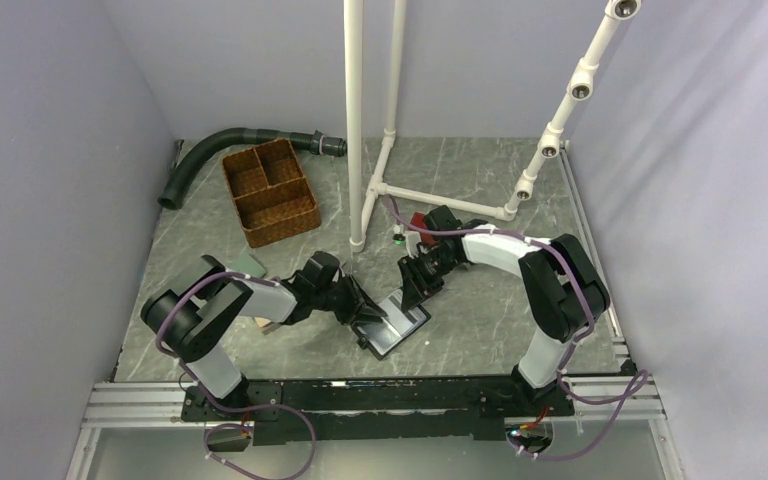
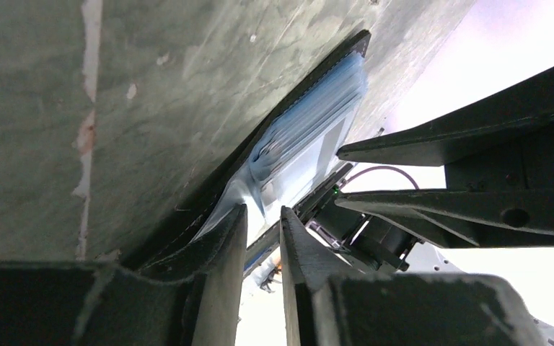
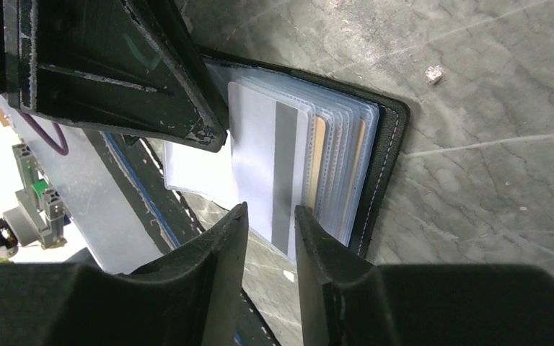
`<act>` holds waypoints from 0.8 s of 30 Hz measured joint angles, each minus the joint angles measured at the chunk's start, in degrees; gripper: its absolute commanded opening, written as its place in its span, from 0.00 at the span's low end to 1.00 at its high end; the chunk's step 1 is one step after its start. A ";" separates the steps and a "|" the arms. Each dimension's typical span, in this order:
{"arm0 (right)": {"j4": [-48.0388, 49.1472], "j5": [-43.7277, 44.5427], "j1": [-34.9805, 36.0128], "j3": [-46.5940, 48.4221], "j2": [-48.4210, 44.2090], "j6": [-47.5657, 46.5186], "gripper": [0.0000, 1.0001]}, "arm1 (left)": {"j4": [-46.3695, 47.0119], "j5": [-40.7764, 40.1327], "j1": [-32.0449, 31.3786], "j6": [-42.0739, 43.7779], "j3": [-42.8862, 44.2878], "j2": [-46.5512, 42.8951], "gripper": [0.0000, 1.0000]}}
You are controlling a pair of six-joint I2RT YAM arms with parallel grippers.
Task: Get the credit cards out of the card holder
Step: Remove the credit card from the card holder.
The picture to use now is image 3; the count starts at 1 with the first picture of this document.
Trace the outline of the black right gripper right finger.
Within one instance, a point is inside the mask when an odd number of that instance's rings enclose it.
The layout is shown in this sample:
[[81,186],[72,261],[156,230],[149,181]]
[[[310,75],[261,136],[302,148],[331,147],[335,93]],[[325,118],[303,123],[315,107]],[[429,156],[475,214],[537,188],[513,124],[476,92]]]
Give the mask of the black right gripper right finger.
[[306,345],[554,345],[554,277],[530,265],[373,265],[295,209]]

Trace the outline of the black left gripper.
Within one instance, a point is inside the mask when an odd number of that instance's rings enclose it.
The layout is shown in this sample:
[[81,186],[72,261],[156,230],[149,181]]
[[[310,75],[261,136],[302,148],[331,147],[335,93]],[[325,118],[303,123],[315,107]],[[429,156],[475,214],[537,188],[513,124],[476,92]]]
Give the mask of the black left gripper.
[[227,104],[174,1],[0,0],[5,91],[67,126],[210,152],[227,137]]

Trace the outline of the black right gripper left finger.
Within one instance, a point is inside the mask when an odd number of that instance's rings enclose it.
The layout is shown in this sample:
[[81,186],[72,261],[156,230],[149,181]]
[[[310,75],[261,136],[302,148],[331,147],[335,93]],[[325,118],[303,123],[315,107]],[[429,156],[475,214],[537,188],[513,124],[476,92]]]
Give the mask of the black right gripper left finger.
[[127,275],[0,264],[0,345],[233,345],[247,204]]

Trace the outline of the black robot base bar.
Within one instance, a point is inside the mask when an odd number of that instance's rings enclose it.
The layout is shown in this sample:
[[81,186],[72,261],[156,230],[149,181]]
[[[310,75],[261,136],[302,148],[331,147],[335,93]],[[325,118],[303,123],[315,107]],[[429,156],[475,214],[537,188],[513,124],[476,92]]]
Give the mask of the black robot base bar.
[[164,187],[160,140],[96,130],[83,133],[162,251],[190,241],[213,225],[204,226],[182,193]]

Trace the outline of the white magnetic stripe card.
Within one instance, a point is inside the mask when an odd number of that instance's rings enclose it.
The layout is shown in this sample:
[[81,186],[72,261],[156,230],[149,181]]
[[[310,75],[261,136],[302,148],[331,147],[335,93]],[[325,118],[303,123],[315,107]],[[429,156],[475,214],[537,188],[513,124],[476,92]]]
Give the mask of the white magnetic stripe card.
[[295,262],[312,107],[244,79],[229,83],[228,98],[238,200],[248,204],[253,231]]

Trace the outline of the black leather card holder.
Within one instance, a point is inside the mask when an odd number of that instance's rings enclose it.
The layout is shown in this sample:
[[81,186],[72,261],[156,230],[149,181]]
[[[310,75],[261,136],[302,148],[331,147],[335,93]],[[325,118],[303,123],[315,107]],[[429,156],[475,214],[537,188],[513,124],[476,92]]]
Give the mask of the black leather card holder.
[[[299,205],[310,208],[329,235],[364,255],[410,119],[408,106],[295,68],[210,49],[204,50],[203,59],[228,111],[228,85],[240,79],[311,105]],[[232,174],[230,116],[219,151],[164,142],[163,164],[169,190],[195,193],[226,209],[242,203]]]

